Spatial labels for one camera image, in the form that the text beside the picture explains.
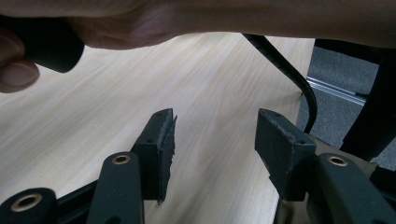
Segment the wooden table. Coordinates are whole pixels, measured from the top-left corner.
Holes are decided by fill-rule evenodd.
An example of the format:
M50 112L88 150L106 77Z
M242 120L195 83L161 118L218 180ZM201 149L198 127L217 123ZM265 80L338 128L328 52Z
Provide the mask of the wooden table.
M306 75L314 40L270 38ZM0 94L0 202L24 189L58 197L128 151L150 116L173 107L176 155L155 223L272 223L277 194L254 150L259 108L295 121L301 92L240 34L183 35L160 46L86 49L67 74Z

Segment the cable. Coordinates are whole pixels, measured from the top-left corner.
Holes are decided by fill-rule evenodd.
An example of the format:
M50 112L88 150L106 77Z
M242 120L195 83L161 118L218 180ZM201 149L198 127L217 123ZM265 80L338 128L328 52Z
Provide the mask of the cable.
M302 92L305 96L308 104L309 117L305 125L304 132L310 133L314 126L315 120L318 115L318 104L317 98L311 89L311 86L306 79L300 74L297 69L286 60L282 54L268 41L265 36L262 35L246 35L243 36L268 60L270 61L279 71L281 71L286 77L288 77Z

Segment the floor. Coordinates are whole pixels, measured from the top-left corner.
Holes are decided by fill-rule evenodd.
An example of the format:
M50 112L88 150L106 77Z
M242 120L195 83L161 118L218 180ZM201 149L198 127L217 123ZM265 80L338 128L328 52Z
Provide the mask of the floor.
M314 89L318 99L318 118L311 134L332 146L340 147L343 138L362 109L359 97L348 92L367 94L373 85L378 65L315 47L308 71L308 79L320 87L330 86L346 97ZM303 129L307 121L307 105L303 101L297 127ZM381 167L396 170L396 140L373 159Z

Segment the human hand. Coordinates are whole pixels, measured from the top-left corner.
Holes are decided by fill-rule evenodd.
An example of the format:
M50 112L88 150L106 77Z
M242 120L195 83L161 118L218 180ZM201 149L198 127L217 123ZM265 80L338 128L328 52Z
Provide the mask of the human hand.
M37 81L37 66L24 60L23 53L21 40L10 31L0 28L0 92L21 91Z

